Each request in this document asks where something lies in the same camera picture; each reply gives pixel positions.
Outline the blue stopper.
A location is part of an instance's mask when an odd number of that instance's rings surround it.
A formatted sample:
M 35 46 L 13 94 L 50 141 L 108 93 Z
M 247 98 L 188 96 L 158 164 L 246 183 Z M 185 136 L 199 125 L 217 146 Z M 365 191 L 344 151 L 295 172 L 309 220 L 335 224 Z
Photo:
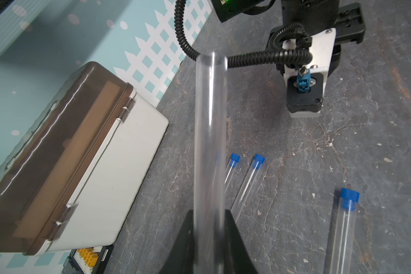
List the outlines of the blue stopper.
M 235 168 L 237 166 L 237 164 L 239 163 L 239 161 L 240 161 L 240 156 L 238 154 L 233 153 L 230 156 L 228 165 L 231 169 Z
M 264 156 L 262 156 L 260 154 L 255 154 L 254 158 L 253 158 L 253 161 L 252 161 L 253 169 L 259 170 L 261 168 L 262 164 L 264 163 L 264 161 L 265 161 Z
M 342 188 L 340 194 L 340 206 L 346 211 L 354 211 L 359 202 L 360 193 L 349 188 Z

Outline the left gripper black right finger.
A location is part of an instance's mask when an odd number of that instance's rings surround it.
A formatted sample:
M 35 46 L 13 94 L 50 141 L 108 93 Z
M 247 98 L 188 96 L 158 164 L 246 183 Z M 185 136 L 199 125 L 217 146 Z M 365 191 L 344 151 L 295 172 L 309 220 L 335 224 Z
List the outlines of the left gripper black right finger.
M 225 274 L 258 274 L 230 210 L 225 210 Z

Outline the clear test tube diagonal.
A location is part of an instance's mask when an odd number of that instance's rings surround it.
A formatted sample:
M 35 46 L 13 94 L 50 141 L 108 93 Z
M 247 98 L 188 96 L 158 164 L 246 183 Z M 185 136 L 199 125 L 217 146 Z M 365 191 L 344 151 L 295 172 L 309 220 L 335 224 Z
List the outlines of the clear test tube diagonal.
M 255 181 L 258 177 L 258 174 L 260 173 L 261 168 L 259 170 L 253 169 L 251 162 L 250 167 L 247 170 L 242 185 L 240 186 L 239 191 L 236 195 L 236 199 L 231 207 L 231 213 L 235 223 L 238 221 L 245 207 L 250 192 L 254 189 Z

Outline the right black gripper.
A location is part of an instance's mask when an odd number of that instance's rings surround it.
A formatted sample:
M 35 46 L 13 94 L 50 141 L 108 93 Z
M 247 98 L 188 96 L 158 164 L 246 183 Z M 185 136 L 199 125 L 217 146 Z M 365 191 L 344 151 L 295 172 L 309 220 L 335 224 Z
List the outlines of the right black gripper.
M 362 43 L 366 26 L 361 4 L 356 2 L 339 9 L 339 16 L 335 24 L 336 39 L 333 47 L 329 74 L 332 74 L 340 64 L 341 45 L 345 43 Z

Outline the clear test tube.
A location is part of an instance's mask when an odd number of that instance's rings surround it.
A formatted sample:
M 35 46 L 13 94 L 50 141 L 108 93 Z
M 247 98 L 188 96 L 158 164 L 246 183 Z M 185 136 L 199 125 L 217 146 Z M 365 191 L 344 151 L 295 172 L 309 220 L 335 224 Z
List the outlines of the clear test tube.
M 234 175 L 234 173 L 235 173 L 235 171 L 236 171 L 236 168 L 237 168 L 237 166 L 236 166 L 235 168 L 232 168 L 232 169 L 231 169 L 231 168 L 229 167 L 229 165 L 227 164 L 226 173 L 225 173 L 225 181 L 224 181 L 225 191 L 228 190 L 229 183 L 230 183 L 230 181 L 231 181 L 231 179 L 232 179 L 232 177 L 233 177 L 233 175 Z
M 196 59 L 194 144 L 194 273 L 224 270 L 224 173 L 227 130 L 227 58 Z
M 323 271 L 325 274 L 350 273 L 359 202 L 354 211 L 346 211 L 340 206 L 340 194 L 341 189 L 336 189 Z

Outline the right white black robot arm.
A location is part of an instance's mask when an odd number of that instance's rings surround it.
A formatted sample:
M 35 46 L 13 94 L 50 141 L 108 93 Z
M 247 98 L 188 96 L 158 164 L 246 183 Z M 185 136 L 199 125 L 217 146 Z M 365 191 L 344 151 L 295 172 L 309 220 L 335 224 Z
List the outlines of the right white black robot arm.
M 229 56 L 228 67 L 275 64 L 300 68 L 314 59 L 309 48 L 315 35 L 335 30 L 331 71 L 340 62 L 341 45 L 362 43 L 366 26 L 359 3 L 340 6 L 339 1 L 211 1 L 218 20 L 241 23 L 241 34 L 259 30 L 266 34 L 265 49 Z

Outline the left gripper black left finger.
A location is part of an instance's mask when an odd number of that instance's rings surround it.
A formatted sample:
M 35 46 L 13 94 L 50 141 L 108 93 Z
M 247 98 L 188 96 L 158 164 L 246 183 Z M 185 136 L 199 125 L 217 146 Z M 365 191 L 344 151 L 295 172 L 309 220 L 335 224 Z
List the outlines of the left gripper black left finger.
M 189 210 L 160 274 L 194 273 L 194 213 Z

